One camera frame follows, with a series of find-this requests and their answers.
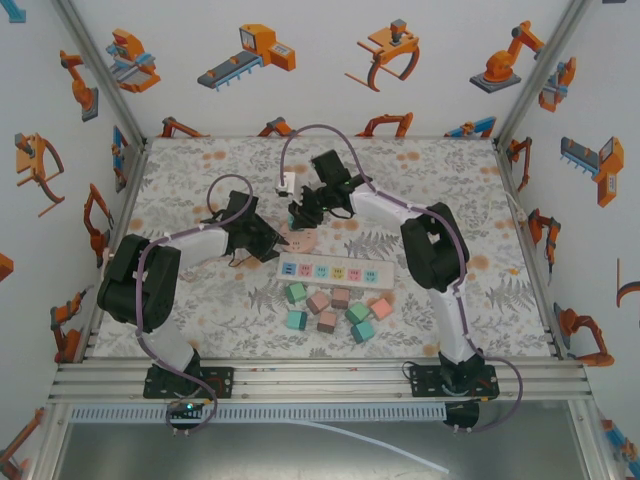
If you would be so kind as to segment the aluminium frame rail with grooves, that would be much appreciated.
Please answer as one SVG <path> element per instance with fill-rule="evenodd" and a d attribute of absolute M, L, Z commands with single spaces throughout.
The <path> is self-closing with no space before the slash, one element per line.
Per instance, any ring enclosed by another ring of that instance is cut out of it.
<path fill-rule="evenodd" d="M 204 366 L 234 369 L 236 403 L 412 401 L 406 370 L 398 359 L 275 361 L 205 359 Z M 592 397 L 585 368 L 575 361 L 524 357 L 514 364 L 525 400 L 584 400 Z M 151 362 L 141 358 L 92 358 L 58 368 L 50 403 L 142 403 Z"/>

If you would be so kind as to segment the white multicolour power strip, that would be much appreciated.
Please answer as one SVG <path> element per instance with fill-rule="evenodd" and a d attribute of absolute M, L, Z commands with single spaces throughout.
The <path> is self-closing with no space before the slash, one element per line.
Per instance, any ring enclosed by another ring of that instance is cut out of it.
<path fill-rule="evenodd" d="M 389 261 L 283 252 L 276 278 L 284 282 L 391 290 L 394 271 L 395 264 Z"/>

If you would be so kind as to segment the small circuit board with LED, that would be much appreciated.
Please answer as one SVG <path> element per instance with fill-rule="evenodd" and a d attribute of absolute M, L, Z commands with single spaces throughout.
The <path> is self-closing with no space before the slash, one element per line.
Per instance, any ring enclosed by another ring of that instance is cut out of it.
<path fill-rule="evenodd" d="M 196 420 L 202 418 L 204 405 L 192 401 L 172 402 L 168 406 L 171 420 Z"/>

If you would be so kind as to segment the aluminium side rail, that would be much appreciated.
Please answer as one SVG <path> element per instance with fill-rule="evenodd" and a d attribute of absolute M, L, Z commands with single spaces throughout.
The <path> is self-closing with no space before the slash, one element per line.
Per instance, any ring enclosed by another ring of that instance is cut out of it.
<path fill-rule="evenodd" d="M 152 140 L 148 140 L 140 150 L 133 155 L 133 165 L 130 170 L 130 177 L 127 187 L 124 190 L 124 203 L 121 212 L 117 216 L 116 226 L 112 229 L 112 237 L 109 248 L 105 250 L 103 259 L 104 264 L 99 269 L 98 280 L 94 288 L 89 292 L 90 299 L 93 300 L 93 308 L 91 315 L 88 317 L 81 329 L 80 340 L 76 349 L 73 363 L 82 363 L 94 355 L 94 346 L 100 333 L 105 312 L 97 305 L 97 293 L 108 270 L 112 256 L 119 246 L 124 235 L 127 233 L 129 221 L 138 196 L 144 169 L 149 157 L 149 152 L 153 144 Z"/>
<path fill-rule="evenodd" d="M 500 170 L 503 187 L 510 202 L 510 210 L 514 215 L 516 233 L 521 246 L 529 279 L 532 284 L 541 323 L 544 327 L 545 333 L 550 338 L 548 343 L 550 345 L 549 349 L 551 355 L 555 356 L 559 360 L 566 360 L 567 349 L 562 341 L 561 332 L 555 319 L 552 298 L 546 283 L 546 281 L 548 280 L 547 274 L 541 270 L 538 264 L 537 250 L 536 246 L 533 243 L 528 224 L 524 223 L 523 225 L 520 225 L 518 220 L 518 213 L 520 211 L 525 213 L 525 209 L 520 200 L 519 193 L 517 191 L 517 185 L 515 184 L 515 181 L 512 177 L 510 163 L 507 159 L 506 151 L 500 145 L 498 140 L 493 141 L 493 147 L 496 154 L 497 166 Z"/>

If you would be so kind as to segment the translucent white tube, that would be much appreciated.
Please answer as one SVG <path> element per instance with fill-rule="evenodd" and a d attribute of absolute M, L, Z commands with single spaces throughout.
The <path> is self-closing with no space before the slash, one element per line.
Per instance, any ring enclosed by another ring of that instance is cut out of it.
<path fill-rule="evenodd" d="M 312 429 L 316 429 L 316 430 L 323 430 L 323 431 L 327 431 L 327 432 L 331 432 L 337 435 L 342 435 L 345 437 L 349 437 L 351 439 L 355 439 L 373 446 L 376 446 L 378 448 L 393 452 L 397 455 L 400 455 L 406 459 L 412 460 L 414 462 L 417 462 L 419 464 L 421 464 L 422 466 L 431 468 L 437 472 L 440 472 L 442 474 L 445 475 L 449 475 L 450 470 L 444 466 L 441 466 L 435 462 L 432 462 L 428 459 L 425 459 L 423 457 L 420 457 L 418 455 L 415 455 L 413 453 L 410 453 L 404 449 L 401 449 L 397 446 L 391 445 L 389 443 L 386 443 L 384 441 L 378 440 L 378 439 L 374 439 L 365 435 L 361 435 L 355 432 L 352 432 L 350 430 L 346 430 L 343 428 L 339 428 L 339 427 L 335 427 L 335 426 L 331 426 L 331 425 L 327 425 L 327 424 L 321 424 L 321 423 L 316 423 L 316 422 L 309 422 L 309 421 L 300 421 L 300 420 L 284 420 L 283 422 L 280 422 L 283 424 L 287 424 L 287 425 L 296 425 L 296 426 L 301 426 L 301 427 L 305 427 L 305 428 L 312 428 Z"/>

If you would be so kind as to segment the black box under rail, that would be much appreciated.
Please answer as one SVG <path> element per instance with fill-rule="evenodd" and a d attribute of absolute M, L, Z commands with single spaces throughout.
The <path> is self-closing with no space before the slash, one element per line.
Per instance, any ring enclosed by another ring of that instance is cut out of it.
<path fill-rule="evenodd" d="M 480 416 L 479 402 L 467 400 L 447 402 L 445 404 L 446 419 L 443 423 L 454 432 L 472 433 Z"/>

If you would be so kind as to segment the floral patterned tablecloth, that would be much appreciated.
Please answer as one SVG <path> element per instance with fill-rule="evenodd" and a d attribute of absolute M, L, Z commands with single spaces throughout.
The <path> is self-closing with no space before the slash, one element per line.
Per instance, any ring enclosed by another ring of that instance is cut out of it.
<path fill-rule="evenodd" d="M 281 138 L 154 141 L 131 213 L 123 225 L 150 239 L 185 230 L 225 207 L 233 190 L 252 190 L 270 225 L 287 219 L 275 186 L 281 171 L 317 181 L 313 157 L 335 150 L 352 172 L 364 171 L 396 197 L 446 204 L 470 251 L 466 313 L 474 343 L 499 356 L 546 356 L 550 348 L 505 196 L 493 146 L 484 140 L 381 140 L 304 134 Z M 213 357 L 400 358 L 437 353 L 438 328 L 427 293 L 410 277 L 401 235 L 363 215 L 327 216 L 317 255 L 391 261 L 395 282 L 385 292 L 354 290 L 353 302 L 385 299 L 391 314 L 373 322 L 372 339 L 357 343 L 339 316 L 333 332 L 315 319 L 302 331 L 286 324 L 289 303 L 277 262 L 245 252 L 211 259 L 183 272 L 172 320 L 198 352 Z"/>

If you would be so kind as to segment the aluminium corner post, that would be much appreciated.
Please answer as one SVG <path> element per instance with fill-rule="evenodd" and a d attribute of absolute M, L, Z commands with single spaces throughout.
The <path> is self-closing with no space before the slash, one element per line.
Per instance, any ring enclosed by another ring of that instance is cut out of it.
<path fill-rule="evenodd" d="M 121 90 L 112 78 L 106 62 L 103 60 L 73 1 L 50 0 L 50 2 L 78 48 L 81 57 L 89 66 L 99 88 L 111 103 L 118 120 L 124 127 L 125 133 L 128 134 L 128 139 L 133 142 L 139 151 L 143 151 L 146 146 L 146 136 L 121 94 Z"/>
<path fill-rule="evenodd" d="M 517 128 L 547 81 L 551 69 L 556 65 L 560 54 L 593 3 L 594 0 L 569 1 L 496 138 L 495 145 L 499 151 L 505 150 L 510 144 Z"/>

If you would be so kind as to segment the pink round power socket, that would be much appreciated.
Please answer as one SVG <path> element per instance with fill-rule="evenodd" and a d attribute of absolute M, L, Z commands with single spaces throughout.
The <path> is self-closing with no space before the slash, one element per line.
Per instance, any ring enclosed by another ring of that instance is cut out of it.
<path fill-rule="evenodd" d="M 282 248 L 289 253 L 311 253 L 318 241 L 316 229 L 292 230 L 287 223 L 281 225 L 279 233 L 287 242 Z"/>

